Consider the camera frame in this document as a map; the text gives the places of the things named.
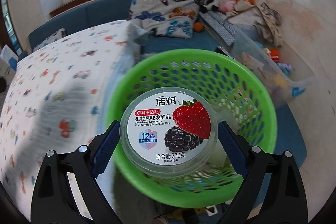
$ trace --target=white blanket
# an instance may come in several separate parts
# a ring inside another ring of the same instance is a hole
[[[0,119],[0,179],[28,219],[46,152],[73,152],[104,133],[113,90],[134,64],[136,30],[128,21],[103,24],[18,63]],[[85,210],[84,204],[78,207]]]

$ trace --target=plastic lid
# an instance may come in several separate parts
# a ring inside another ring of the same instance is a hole
[[[187,89],[165,87],[137,97],[125,110],[120,141],[129,160],[155,177],[175,178],[206,163],[217,141],[209,103]]]

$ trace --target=silver bolt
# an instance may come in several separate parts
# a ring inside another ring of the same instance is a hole
[[[48,156],[48,157],[51,157],[54,153],[55,153],[54,150],[49,150],[49,151],[47,152],[47,156]]]
[[[86,150],[87,150],[87,146],[86,145],[82,145],[82,146],[80,146],[78,148],[78,151],[81,152],[81,153],[85,152]]]
[[[253,152],[256,152],[256,153],[259,153],[261,151],[260,147],[259,146],[253,146],[252,147],[252,151]]]
[[[292,156],[292,153],[289,152],[289,151],[286,151],[286,152],[285,152],[285,156],[286,156],[287,158],[290,158],[290,157]]]

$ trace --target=green plastic basket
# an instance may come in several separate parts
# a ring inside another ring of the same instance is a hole
[[[273,153],[277,139],[275,109],[263,84],[246,67],[224,55],[194,49],[154,55],[134,66],[119,83],[109,105],[106,126],[121,120],[127,106],[140,94],[162,86],[192,90],[211,105],[232,110],[239,120],[238,134],[250,145]],[[199,208],[232,199],[243,178],[227,160],[224,167],[174,179],[159,179],[138,170],[119,143],[114,162],[127,180],[148,197],[171,206]]]

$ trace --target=blue sofa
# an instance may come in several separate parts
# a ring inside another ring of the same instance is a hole
[[[95,0],[60,14],[31,32],[28,36],[31,49],[36,47],[61,28],[66,34],[104,24],[107,22],[128,18],[131,0]],[[176,48],[198,48],[214,51],[219,43],[206,31],[194,33],[191,39],[174,37],[150,37],[142,53],[163,52]],[[23,52],[19,60],[27,56]]]

